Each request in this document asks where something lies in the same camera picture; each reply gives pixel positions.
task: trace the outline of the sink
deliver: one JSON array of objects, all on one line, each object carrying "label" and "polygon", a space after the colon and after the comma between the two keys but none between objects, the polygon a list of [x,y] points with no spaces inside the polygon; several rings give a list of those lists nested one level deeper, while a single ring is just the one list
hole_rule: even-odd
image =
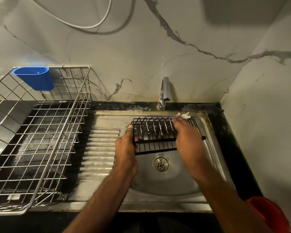
[{"label": "sink", "polygon": [[[178,111],[90,111],[93,124],[83,131],[87,137],[77,173],[77,185],[67,202],[38,206],[31,211],[79,211],[110,173],[114,164],[115,140],[126,133],[134,118],[173,117]],[[232,187],[234,184],[223,159],[207,113],[190,112],[202,135],[206,155],[213,167]],[[138,173],[120,211],[211,212],[197,183],[188,174],[177,150],[136,155]]]}]

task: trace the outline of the faucet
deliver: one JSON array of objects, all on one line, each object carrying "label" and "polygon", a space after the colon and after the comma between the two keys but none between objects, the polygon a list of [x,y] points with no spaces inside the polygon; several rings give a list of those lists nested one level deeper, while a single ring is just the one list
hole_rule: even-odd
[{"label": "faucet", "polygon": [[170,101],[170,85],[168,77],[164,77],[162,80],[161,93],[159,95],[159,110],[165,110],[166,101]]}]

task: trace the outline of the white hose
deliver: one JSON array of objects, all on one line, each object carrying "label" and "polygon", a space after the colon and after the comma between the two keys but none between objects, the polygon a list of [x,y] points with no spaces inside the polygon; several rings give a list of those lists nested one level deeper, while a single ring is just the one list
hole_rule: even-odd
[{"label": "white hose", "polygon": [[109,1],[109,6],[108,6],[108,9],[107,9],[107,12],[106,12],[105,16],[102,18],[102,20],[101,20],[99,23],[97,23],[97,24],[95,24],[95,25],[93,25],[93,26],[78,26],[78,25],[74,25],[74,24],[72,24],[72,23],[68,23],[68,22],[66,22],[66,21],[64,21],[64,20],[62,20],[62,19],[56,17],[55,15],[53,15],[52,13],[50,13],[49,11],[47,11],[46,9],[44,9],[44,7],[42,7],[42,6],[41,6],[39,3],[37,3],[35,0],[31,0],[31,1],[33,1],[33,2],[38,6],[38,7],[40,7],[43,11],[45,11],[47,14],[49,14],[49,15],[52,16],[52,17],[54,17],[54,18],[57,19],[58,21],[60,21],[60,22],[62,22],[62,23],[64,23],[64,24],[66,24],[66,25],[69,25],[69,26],[71,26],[71,27],[81,28],[81,29],[90,29],[90,28],[95,28],[95,27],[98,27],[99,25],[101,25],[101,24],[105,21],[105,19],[107,18],[107,16],[109,15],[109,12],[110,12],[110,9],[111,9],[111,5],[112,5],[112,0],[110,0],[110,1]]}]

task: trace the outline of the person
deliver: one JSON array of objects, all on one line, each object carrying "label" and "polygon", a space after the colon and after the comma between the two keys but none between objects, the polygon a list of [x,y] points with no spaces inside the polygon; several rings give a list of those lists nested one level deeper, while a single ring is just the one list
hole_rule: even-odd
[{"label": "person", "polygon": [[[176,146],[187,171],[199,185],[225,233],[272,233],[208,161],[200,132],[181,116],[172,119],[178,131]],[[118,212],[138,171],[133,128],[115,141],[115,165],[64,233],[103,232]]]}]

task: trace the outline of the red bucket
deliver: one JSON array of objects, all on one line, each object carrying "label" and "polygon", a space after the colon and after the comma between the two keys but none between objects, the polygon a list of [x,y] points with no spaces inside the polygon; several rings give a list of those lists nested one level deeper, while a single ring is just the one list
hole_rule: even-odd
[{"label": "red bucket", "polygon": [[289,233],[290,225],[281,209],[267,198],[254,196],[246,200],[275,233]]}]

